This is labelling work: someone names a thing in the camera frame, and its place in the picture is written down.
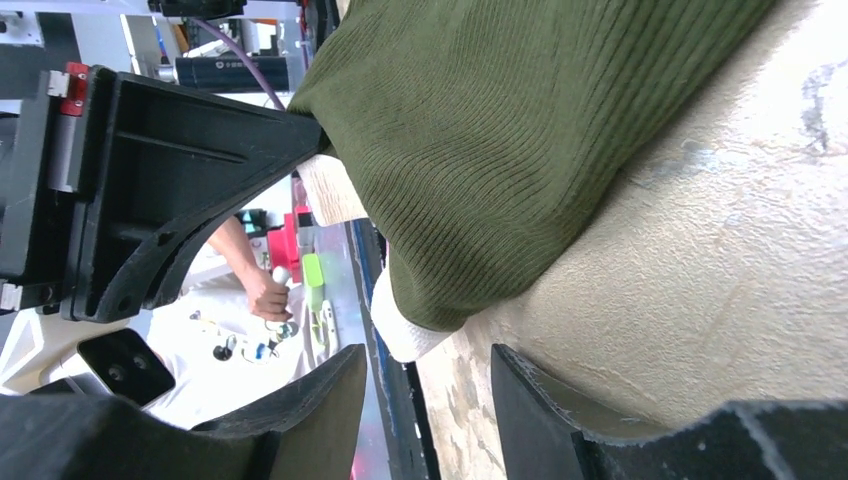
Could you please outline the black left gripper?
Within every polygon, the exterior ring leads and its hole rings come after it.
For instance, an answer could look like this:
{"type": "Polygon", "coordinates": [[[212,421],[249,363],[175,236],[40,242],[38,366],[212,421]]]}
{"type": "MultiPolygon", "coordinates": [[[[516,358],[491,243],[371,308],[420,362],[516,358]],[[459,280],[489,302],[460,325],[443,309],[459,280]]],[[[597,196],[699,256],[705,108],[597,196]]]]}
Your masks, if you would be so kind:
{"type": "Polygon", "coordinates": [[[173,302],[209,236],[322,144],[306,116],[103,66],[42,72],[1,117],[2,311],[61,290],[73,321],[173,302]]]}

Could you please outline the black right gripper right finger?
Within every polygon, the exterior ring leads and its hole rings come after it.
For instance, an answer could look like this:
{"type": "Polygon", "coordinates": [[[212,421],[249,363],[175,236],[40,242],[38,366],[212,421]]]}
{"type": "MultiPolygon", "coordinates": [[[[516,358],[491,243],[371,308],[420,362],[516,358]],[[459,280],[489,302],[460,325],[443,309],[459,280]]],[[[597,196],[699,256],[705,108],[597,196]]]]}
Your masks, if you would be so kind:
{"type": "Polygon", "coordinates": [[[844,479],[844,401],[731,401],[677,429],[621,413],[504,344],[492,395],[510,479],[844,479]]]}

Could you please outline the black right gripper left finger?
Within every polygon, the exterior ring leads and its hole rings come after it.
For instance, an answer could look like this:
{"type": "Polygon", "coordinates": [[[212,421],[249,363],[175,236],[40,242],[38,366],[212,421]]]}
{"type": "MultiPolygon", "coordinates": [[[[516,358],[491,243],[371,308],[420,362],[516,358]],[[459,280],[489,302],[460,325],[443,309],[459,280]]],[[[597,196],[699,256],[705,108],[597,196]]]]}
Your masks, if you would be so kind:
{"type": "Polygon", "coordinates": [[[248,405],[184,430],[114,396],[5,396],[4,479],[347,479],[367,378],[348,345],[248,405]]]}

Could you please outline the olive green underwear cream waistband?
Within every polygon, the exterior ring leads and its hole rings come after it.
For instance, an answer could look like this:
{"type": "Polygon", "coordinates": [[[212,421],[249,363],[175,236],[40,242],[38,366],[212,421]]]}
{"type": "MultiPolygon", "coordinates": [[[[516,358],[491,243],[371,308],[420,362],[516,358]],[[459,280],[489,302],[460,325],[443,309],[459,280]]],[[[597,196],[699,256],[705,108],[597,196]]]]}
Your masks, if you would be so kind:
{"type": "Polygon", "coordinates": [[[389,244],[371,318],[419,359],[529,289],[768,1],[353,1],[289,103],[389,244]]]}

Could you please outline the background person forearm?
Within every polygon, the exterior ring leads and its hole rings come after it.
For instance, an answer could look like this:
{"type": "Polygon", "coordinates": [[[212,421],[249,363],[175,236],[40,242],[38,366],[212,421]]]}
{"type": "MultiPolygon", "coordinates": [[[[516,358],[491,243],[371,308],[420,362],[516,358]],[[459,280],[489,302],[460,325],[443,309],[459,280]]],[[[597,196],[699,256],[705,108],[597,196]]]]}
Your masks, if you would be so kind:
{"type": "Polygon", "coordinates": [[[234,216],[228,217],[209,237],[207,243],[223,256],[240,280],[251,279],[259,272],[248,236],[234,216]]]}

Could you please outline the background person hand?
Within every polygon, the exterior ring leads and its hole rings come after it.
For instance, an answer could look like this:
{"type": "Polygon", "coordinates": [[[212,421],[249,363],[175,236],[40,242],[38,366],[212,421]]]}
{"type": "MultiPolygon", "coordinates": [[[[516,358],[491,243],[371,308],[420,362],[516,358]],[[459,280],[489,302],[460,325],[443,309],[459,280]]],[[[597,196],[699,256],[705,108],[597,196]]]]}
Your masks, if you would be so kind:
{"type": "Polygon", "coordinates": [[[236,276],[245,289],[251,314],[269,322],[285,322],[292,317],[287,310],[289,289],[276,283],[268,271],[249,267],[236,276]]]}

